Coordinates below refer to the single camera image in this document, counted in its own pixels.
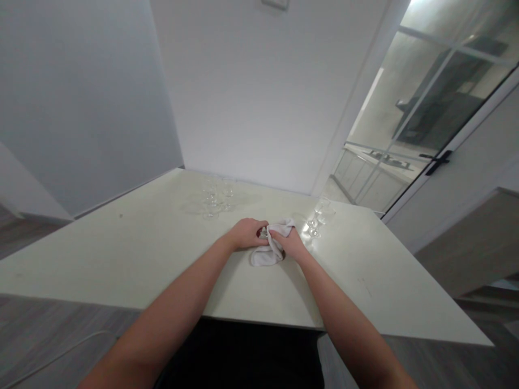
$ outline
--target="kitchen cabinet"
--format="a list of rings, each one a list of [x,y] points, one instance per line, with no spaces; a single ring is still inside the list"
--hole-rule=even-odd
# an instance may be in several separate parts
[[[387,171],[383,165],[377,167],[371,175],[375,167],[376,163],[370,161],[369,157],[344,149],[344,155],[332,177],[352,204],[386,212],[409,182]]]

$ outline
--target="wooden floor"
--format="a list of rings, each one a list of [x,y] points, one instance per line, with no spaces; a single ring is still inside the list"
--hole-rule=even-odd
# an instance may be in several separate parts
[[[137,311],[0,296],[0,388],[99,330],[121,335]],[[517,388],[519,341],[501,324],[478,325],[496,347],[385,337],[420,388]],[[73,388],[113,344],[99,336],[20,384]],[[326,388],[357,387],[328,336],[318,342]]]
[[[57,231],[62,226],[14,219],[0,227],[0,260]]]

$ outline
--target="black door handle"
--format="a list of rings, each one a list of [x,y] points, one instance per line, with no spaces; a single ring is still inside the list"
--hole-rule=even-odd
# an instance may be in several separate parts
[[[433,158],[431,162],[434,162],[434,164],[427,171],[427,173],[425,173],[425,175],[431,176],[436,171],[436,169],[438,169],[442,164],[449,163],[450,160],[448,160],[447,158],[449,158],[449,155],[451,155],[452,153],[452,150],[446,150],[440,158]]]

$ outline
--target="drinking glass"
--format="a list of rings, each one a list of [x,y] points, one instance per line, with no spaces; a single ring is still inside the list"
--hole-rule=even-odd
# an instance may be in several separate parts
[[[204,191],[207,198],[216,198],[216,193],[218,189],[217,176],[205,176],[202,185],[202,190]]]
[[[218,219],[219,205],[216,196],[207,196],[207,198],[204,201],[204,209],[205,212],[202,215],[202,217],[205,220]]]
[[[235,178],[223,178],[222,179],[222,193],[225,196],[225,203],[223,204],[224,211],[230,211],[232,209],[231,197],[234,195],[235,184],[236,184]]]
[[[205,195],[205,200],[203,202],[204,210],[202,217],[205,220],[214,220],[218,219],[218,176],[210,175],[204,177],[203,182],[203,191]]]
[[[313,238],[320,238],[321,233],[319,229],[323,225],[329,224],[335,216],[335,210],[331,207],[321,208],[320,213],[317,215],[317,226],[314,229],[308,230],[308,234],[310,234]]]
[[[314,212],[315,212],[314,218],[312,220],[307,221],[307,224],[310,227],[310,229],[314,229],[315,227],[317,227],[317,224],[318,224],[317,216],[319,215],[319,213],[321,212],[322,209],[329,207],[329,206],[330,206],[330,200],[328,200],[326,197],[321,197],[317,201],[317,204],[314,207]]]

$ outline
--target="person's left hand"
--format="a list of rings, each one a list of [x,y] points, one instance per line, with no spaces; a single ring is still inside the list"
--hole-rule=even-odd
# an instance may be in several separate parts
[[[269,225],[266,220],[258,221],[256,219],[241,219],[234,225],[231,230],[225,234],[233,245],[234,249],[247,249],[254,246],[268,246],[267,239],[260,239],[259,233],[263,227]]]

